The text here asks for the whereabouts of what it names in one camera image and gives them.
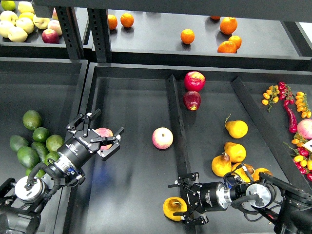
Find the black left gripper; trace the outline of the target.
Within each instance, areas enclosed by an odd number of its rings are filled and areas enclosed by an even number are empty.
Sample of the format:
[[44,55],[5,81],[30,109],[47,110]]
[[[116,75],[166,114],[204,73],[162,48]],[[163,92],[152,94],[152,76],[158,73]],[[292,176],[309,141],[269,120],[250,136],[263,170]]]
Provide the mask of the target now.
[[[73,136],[68,139],[58,150],[59,160],[57,167],[62,171],[72,168],[79,170],[94,154],[98,154],[103,161],[109,159],[120,149],[121,135],[124,127],[121,127],[113,136],[101,137],[90,127],[91,121],[101,114],[100,109],[93,113],[77,114],[66,126]],[[112,144],[108,150],[101,150],[101,146]]]

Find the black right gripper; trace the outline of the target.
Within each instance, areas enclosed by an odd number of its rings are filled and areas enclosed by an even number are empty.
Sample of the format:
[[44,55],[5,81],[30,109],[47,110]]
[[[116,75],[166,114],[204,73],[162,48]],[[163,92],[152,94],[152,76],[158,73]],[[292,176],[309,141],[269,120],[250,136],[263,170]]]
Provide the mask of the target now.
[[225,211],[232,202],[230,189],[222,182],[200,183],[199,173],[188,173],[178,177],[168,188],[180,187],[186,197],[187,211],[176,211],[187,224],[207,224],[206,213]]

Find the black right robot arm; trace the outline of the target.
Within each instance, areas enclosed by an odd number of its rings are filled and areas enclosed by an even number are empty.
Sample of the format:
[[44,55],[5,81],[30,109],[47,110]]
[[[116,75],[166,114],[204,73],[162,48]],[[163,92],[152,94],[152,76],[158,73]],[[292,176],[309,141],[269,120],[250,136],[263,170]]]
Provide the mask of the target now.
[[312,196],[268,172],[253,178],[239,164],[223,181],[199,182],[199,174],[180,175],[171,185],[179,187],[173,217],[194,233],[213,234],[310,234]]

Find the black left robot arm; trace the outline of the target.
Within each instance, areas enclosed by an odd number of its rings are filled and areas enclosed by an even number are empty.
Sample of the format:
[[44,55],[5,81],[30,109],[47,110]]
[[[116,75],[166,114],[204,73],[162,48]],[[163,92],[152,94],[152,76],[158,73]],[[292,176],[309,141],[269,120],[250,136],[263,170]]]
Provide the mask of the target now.
[[78,114],[67,126],[72,134],[58,150],[59,159],[45,165],[37,164],[28,176],[16,181],[7,179],[0,187],[0,232],[2,234],[35,234],[41,212],[61,188],[82,184],[82,166],[94,155],[103,161],[120,149],[120,128],[113,136],[101,136],[90,123],[101,113]]

